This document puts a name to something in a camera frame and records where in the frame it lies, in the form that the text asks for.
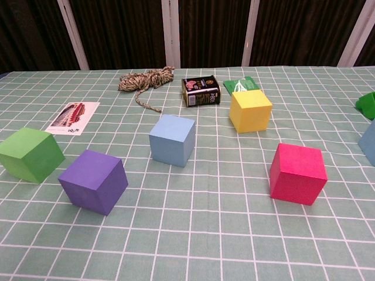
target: blue cube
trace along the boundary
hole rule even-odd
[[[375,120],[363,134],[358,144],[371,165],[375,166]]]
[[[195,121],[163,115],[149,134],[153,160],[185,167],[195,144]]]

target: card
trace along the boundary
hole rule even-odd
[[[46,132],[80,136],[98,106],[99,102],[71,102],[64,107]]]
[[[246,76],[245,79],[240,80],[228,80],[224,81],[224,86],[230,95],[233,92],[259,90],[259,86],[254,82],[250,76]]]

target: dark curtain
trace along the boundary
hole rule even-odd
[[[161,1],[70,0],[90,69],[165,66]]]
[[[181,67],[240,66],[250,3],[179,0]]]
[[[375,26],[371,30],[354,66],[375,66]]]
[[[2,0],[0,17],[0,73],[79,69],[57,1]]]
[[[261,0],[251,66],[337,66],[365,0]]]

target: twine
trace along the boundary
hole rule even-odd
[[[137,93],[135,94],[135,101],[137,102],[137,104],[146,109],[151,109],[153,111],[161,113],[161,109],[154,108],[149,104],[141,102],[139,100],[139,95],[146,91],[149,87],[153,87],[154,89],[156,89],[165,83],[173,81],[173,69],[175,68],[171,66],[166,66],[163,69],[149,70],[146,73],[125,74],[120,77],[118,90],[137,90]]]

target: table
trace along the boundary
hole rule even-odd
[[[13,72],[0,80],[0,140],[45,129],[68,102],[100,106],[43,184],[0,166],[0,280],[375,280],[375,167],[357,142],[370,121],[356,100],[375,68],[177,69],[141,99],[197,122],[185,168],[153,161],[159,119],[117,91],[145,70]],[[181,79],[215,75],[221,104],[186,108]],[[273,103],[264,132],[237,134],[224,80],[251,76]],[[311,207],[269,197],[280,142],[320,148],[329,182]],[[103,217],[70,204],[58,175],[83,150],[120,157],[129,186]]]

